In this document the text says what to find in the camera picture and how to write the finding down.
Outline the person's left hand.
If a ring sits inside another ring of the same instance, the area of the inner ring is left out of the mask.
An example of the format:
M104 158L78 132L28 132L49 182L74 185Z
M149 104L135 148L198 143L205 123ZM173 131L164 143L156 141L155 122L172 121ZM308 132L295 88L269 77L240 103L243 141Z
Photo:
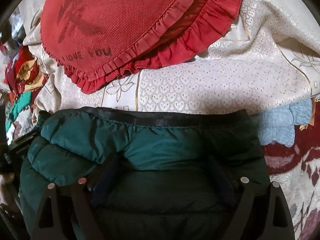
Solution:
M1 207L8 212L18 213L20 212L20 209L9 189L14 180L14 176L13 173L1 174Z

